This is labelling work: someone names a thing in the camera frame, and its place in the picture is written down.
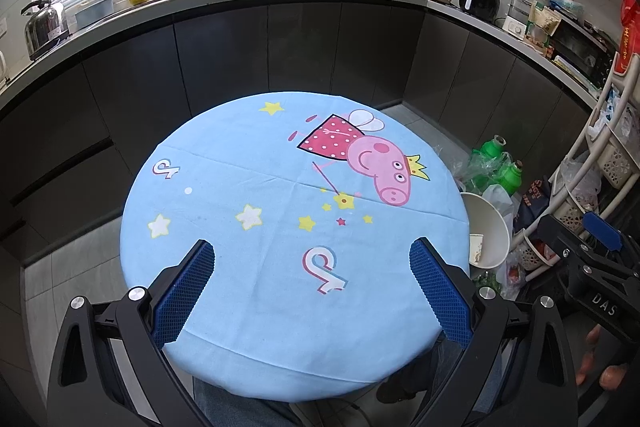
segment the yellow crown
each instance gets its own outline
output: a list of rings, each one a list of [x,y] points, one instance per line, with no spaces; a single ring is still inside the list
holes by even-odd
[[[418,178],[423,178],[429,181],[429,177],[427,176],[427,174],[422,172],[422,169],[425,168],[424,165],[420,165],[420,163],[418,163],[418,161],[420,160],[420,155],[418,154],[417,156],[407,156],[406,158],[409,160],[409,170],[411,171],[411,175],[418,176]]]

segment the microwave oven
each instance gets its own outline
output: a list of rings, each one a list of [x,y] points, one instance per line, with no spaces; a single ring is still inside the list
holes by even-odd
[[[558,28],[549,44],[553,48],[551,60],[560,56],[598,89],[607,82],[616,54],[615,44],[594,30],[595,36],[560,12]]]

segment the red polka dot dress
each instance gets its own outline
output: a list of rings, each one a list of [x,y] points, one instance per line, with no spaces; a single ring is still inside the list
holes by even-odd
[[[298,149],[332,160],[347,160],[347,149],[360,136],[364,133],[356,126],[332,114],[300,142]]]

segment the white star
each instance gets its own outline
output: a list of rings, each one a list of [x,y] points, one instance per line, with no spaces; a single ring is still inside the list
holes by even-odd
[[[244,210],[236,216],[236,219],[242,223],[242,228],[249,230],[251,227],[262,224],[260,219],[261,208],[254,208],[250,204],[244,206]]]
[[[149,227],[149,230],[151,230],[151,239],[155,239],[161,235],[169,235],[168,227],[170,222],[171,219],[166,219],[162,214],[158,214],[155,221],[147,223],[146,225]]]

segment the stainless steel kettle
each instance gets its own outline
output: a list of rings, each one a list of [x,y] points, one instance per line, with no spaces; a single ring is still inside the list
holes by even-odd
[[[34,6],[38,7],[38,11],[27,13]],[[20,13],[31,17],[24,27],[24,38],[31,60],[37,60],[69,36],[62,3],[37,0],[27,4]]]

